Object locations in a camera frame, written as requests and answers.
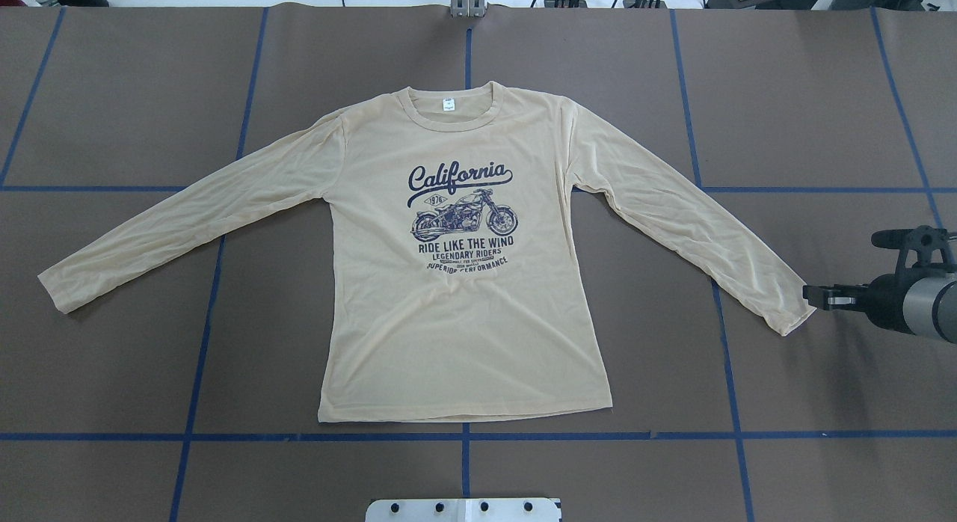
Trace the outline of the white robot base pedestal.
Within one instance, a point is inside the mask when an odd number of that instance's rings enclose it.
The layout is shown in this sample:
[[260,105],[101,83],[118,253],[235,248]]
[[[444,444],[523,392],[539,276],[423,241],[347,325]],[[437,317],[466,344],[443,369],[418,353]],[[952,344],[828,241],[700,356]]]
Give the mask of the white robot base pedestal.
[[561,500],[547,497],[383,499],[366,521],[561,521]]

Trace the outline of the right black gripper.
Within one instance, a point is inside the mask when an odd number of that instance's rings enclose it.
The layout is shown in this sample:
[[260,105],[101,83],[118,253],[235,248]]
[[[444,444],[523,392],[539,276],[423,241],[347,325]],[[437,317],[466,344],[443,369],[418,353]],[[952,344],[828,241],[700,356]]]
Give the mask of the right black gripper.
[[870,284],[859,286],[803,286],[803,299],[817,310],[871,311]]

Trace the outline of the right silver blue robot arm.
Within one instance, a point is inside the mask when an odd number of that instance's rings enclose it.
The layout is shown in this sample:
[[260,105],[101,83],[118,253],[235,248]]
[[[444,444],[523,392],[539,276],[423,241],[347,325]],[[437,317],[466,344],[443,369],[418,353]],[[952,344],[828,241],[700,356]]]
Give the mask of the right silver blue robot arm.
[[804,286],[818,310],[861,312],[876,327],[956,342],[955,277],[908,271],[882,274],[863,286]]

